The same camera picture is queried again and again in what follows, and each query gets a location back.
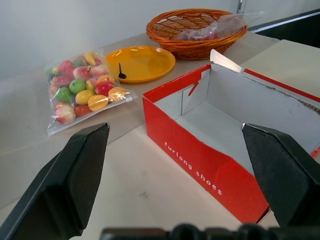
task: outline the white table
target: white table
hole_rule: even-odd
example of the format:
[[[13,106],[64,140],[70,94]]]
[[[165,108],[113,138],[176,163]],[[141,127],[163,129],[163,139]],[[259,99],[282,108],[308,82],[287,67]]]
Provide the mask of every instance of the white table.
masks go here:
[[[277,41],[248,32],[225,56],[241,64]],[[139,35],[105,49],[111,52],[125,46],[154,44],[145,35]],[[180,222],[190,222],[200,228],[238,227],[240,223],[157,147],[141,125],[144,123],[142,93],[208,63],[208,60],[178,60],[173,71],[159,80],[126,84],[139,99],[101,112],[52,137],[47,136],[51,110],[44,72],[37,69],[3,80],[0,88],[0,224],[17,202],[15,199],[72,134],[109,122],[111,132],[101,185],[81,239],[98,239],[101,229],[110,226],[167,229]],[[276,221],[268,215],[264,223],[269,226]]]

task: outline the orange plate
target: orange plate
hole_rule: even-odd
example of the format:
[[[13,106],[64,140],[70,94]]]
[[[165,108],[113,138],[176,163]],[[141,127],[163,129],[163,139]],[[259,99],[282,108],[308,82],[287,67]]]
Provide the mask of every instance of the orange plate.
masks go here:
[[[167,50],[155,46],[131,46],[114,51],[105,59],[111,72],[118,77],[119,63],[126,79],[125,83],[149,82],[166,75],[175,66],[175,57]]]

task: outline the plastic bag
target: plastic bag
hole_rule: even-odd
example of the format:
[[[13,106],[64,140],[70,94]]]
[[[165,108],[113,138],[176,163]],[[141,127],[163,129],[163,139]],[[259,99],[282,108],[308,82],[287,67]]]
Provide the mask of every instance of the plastic bag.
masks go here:
[[[103,49],[88,51],[45,68],[53,113],[49,136],[137,98],[133,91],[120,86],[109,69]]]
[[[244,26],[261,18],[263,14],[264,12],[223,15],[218,21],[214,21],[205,28],[183,31],[173,39],[180,41],[203,41],[224,38],[237,33]]]

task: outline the green fruit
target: green fruit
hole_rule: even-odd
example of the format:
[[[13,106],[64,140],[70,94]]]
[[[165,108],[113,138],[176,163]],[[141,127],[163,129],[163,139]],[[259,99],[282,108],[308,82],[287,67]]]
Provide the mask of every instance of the green fruit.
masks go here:
[[[71,103],[73,100],[72,92],[67,87],[61,87],[56,92],[56,99],[62,103]]]
[[[87,66],[86,62],[80,57],[73,60],[72,65],[74,68]]]
[[[86,90],[87,86],[86,86],[86,83],[82,79],[76,78],[75,80],[73,80],[70,83],[69,89],[72,93],[77,94],[83,90]]]

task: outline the white wall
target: white wall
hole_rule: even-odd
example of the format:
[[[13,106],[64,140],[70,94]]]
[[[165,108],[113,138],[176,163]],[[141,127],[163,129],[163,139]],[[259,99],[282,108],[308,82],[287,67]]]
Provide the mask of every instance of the white wall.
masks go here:
[[[246,0],[243,7],[245,13],[265,12],[252,22],[256,26],[320,9],[320,0]]]
[[[163,12],[235,13],[237,6],[238,0],[2,0],[0,79],[142,34]]]

